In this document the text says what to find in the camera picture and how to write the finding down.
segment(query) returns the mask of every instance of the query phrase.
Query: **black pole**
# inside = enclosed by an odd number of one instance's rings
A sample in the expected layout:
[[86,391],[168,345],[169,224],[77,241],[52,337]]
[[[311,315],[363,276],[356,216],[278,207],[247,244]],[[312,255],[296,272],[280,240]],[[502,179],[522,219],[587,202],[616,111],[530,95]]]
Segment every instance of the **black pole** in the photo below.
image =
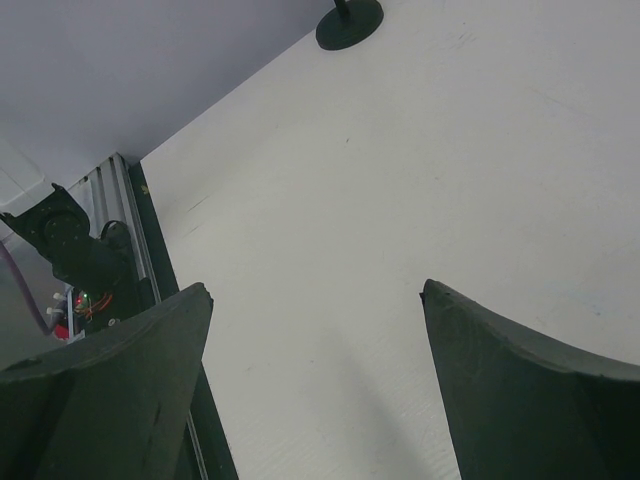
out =
[[336,8],[316,28],[324,50],[342,50],[367,38],[382,23],[384,12],[377,0],[334,0]]

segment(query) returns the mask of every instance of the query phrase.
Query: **lamp base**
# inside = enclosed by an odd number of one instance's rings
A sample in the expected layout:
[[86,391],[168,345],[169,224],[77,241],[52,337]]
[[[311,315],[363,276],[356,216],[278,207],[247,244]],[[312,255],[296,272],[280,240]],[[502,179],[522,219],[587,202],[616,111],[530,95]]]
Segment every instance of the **lamp base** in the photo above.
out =
[[316,40],[324,50],[342,50],[367,38],[382,23],[384,12],[376,0],[350,0],[349,15],[337,8],[327,13],[316,28]]

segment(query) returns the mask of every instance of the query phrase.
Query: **gray floor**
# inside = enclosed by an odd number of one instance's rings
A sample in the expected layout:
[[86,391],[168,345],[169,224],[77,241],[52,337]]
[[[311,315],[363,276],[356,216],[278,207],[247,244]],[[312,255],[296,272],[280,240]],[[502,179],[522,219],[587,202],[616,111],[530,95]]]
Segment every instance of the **gray floor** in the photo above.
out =
[[[62,282],[53,277],[49,263],[24,240],[12,235],[5,244],[22,271],[40,311],[48,320],[44,312],[55,304],[52,295],[62,291]],[[0,262],[0,308],[0,369],[63,345],[54,337],[45,337],[36,326],[4,262]]]

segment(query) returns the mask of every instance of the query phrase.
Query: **black stand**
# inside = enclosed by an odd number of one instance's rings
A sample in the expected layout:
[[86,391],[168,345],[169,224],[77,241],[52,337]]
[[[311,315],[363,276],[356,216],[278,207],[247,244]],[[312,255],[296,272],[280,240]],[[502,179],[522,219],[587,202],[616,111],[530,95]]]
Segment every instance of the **black stand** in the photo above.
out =
[[384,12],[376,0],[334,0],[336,8],[316,28],[316,40],[324,50],[342,50],[360,43],[382,23]]

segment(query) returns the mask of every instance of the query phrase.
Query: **table surface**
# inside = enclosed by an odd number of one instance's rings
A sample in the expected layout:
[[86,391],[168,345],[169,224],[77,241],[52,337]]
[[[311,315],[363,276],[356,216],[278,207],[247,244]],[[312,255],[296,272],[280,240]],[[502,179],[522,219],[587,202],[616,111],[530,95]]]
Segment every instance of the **table surface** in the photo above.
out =
[[455,478],[418,292],[640,363],[640,6],[387,0],[144,161],[243,479]]

